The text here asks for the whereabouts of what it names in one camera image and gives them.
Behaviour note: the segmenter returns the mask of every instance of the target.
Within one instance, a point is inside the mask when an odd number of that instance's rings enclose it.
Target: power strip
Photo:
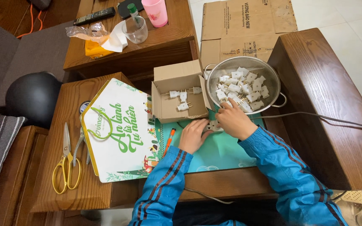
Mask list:
[[[219,121],[217,120],[212,120],[210,121],[206,127],[204,128],[204,132],[208,131],[208,130],[213,130],[214,132],[223,132],[224,130],[222,128],[217,128],[217,124],[219,124]]]

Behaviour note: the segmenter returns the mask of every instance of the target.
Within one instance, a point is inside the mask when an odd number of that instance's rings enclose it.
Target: yellow tissue box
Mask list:
[[[95,41],[86,40],[84,42],[84,52],[86,56],[91,57],[92,59],[99,59],[108,54],[114,53],[114,51],[106,50]]]

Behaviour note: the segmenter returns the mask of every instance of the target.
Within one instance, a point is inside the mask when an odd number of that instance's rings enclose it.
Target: plastic bag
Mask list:
[[[95,41],[99,45],[106,41],[110,35],[110,32],[105,30],[101,22],[95,23],[89,28],[72,26],[65,29],[68,37],[78,37],[84,40]]]

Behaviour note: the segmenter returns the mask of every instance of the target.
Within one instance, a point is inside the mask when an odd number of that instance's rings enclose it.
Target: blue jacket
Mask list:
[[[347,225],[339,207],[330,201],[332,191],[310,172],[298,153],[275,134],[258,128],[240,141],[250,157],[257,159],[259,170],[279,193],[276,208],[295,225]],[[175,205],[181,195],[193,156],[171,146],[165,157],[148,176],[142,197],[135,203],[130,226],[173,225]],[[229,220],[221,225],[233,225]]]

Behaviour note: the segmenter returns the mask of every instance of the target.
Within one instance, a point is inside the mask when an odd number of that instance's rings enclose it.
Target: small bottle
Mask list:
[[[134,3],[131,3],[127,6],[128,10],[129,10],[129,14],[131,14],[133,21],[136,23],[137,27],[140,27],[140,19],[139,18],[135,18],[136,16],[139,16],[139,12],[138,9],[136,9],[136,6]]]

